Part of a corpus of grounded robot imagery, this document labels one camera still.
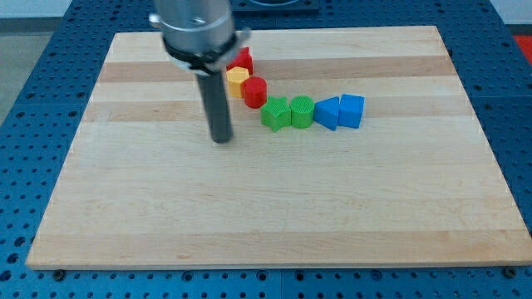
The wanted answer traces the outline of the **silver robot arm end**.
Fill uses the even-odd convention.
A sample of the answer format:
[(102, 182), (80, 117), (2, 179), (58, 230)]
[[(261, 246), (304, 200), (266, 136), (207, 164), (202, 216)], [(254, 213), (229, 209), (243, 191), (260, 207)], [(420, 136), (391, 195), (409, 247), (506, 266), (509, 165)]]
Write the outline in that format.
[(238, 31), (228, 0), (155, 0), (149, 15), (164, 48), (180, 68), (199, 76), (222, 71), (238, 55), (251, 30)]

